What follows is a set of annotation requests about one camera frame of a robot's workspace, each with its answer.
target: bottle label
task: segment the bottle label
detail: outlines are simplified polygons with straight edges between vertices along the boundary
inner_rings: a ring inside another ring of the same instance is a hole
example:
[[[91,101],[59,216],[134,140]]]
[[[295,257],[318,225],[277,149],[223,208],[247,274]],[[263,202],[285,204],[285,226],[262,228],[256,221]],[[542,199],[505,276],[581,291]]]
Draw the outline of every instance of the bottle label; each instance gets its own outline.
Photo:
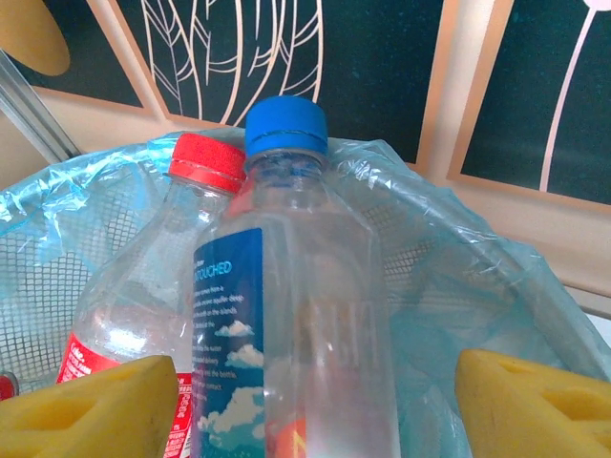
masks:
[[[262,245],[251,229],[195,253],[194,456],[265,456]]]
[[[119,365],[87,348],[75,335],[70,334],[57,382],[68,382],[84,375]],[[191,426],[191,374],[178,374],[179,402],[176,407],[172,431],[163,458],[189,458]]]

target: crumpled plastic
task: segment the crumpled plastic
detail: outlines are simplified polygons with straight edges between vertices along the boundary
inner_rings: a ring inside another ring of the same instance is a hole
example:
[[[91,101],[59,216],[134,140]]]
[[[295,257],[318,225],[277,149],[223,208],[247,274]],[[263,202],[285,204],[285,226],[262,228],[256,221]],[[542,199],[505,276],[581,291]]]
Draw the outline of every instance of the crumpled plastic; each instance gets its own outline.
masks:
[[[204,134],[243,146],[243,131]],[[52,384],[87,279],[150,219],[179,134],[55,164],[0,194],[0,369]],[[327,179],[380,234],[402,456],[471,457],[465,348],[611,380],[611,350],[533,248],[496,235],[383,141],[330,141]]]

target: white clouds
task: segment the white clouds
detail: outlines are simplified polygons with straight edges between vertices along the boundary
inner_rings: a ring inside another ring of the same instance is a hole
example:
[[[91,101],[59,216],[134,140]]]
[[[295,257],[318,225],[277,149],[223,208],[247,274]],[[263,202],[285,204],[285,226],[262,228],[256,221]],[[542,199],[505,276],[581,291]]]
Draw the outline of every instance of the white clouds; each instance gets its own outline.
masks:
[[[254,335],[254,332],[252,332],[252,327],[250,327],[248,324],[235,320],[228,327],[223,326],[221,329],[215,332],[214,335],[219,337],[243,337],[252,336]]]
[[[264,448],[263,420],[263,389],[243,387],[236,388],[223,413],[200,417],[198,429],[210,434],[210,443],[216,448]]]
[[[238,351],[230,352],[227,355],[225,365],[230,365],[239,369],[263,367],[263,353],[252,346],[251,343],[247,343]]]

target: light blue plastic bag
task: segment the light blue plastic bag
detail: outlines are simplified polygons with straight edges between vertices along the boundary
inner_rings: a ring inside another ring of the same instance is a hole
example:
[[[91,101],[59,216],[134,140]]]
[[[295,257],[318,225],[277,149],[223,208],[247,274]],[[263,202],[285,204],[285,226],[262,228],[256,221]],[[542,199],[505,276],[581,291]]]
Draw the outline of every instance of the light blue plastic bag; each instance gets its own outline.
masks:
[[[242,146],[240,129],[207,135]],[[56,164],[0,194],[0,369],[54,382],[87,279],[155,213],[179,134]],[[464,348],[609,380],[611,350],[532,248],[505,240],[382,141],[331,141],[327,178],[384,250],[404,457],[470,457]]]

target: clear plastic bottle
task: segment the clear plastic bottle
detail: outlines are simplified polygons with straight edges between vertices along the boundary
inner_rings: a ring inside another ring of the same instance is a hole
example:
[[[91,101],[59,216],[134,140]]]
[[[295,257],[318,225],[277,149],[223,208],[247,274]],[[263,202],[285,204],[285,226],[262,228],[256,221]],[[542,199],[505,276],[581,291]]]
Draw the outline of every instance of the clear plastic bottle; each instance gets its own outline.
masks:
[[[87,283],[80,297],[59,383],[150,355],[169,355],[180,396],[165,457],[188,457],[191,423],[192,253],[197,235],[240,189],[244,154],[183,134],[157,214]]]
[[[326,153],[312,102],[248,114],[246,183],[194,255],[193,456],[399,456],[379,241]]]

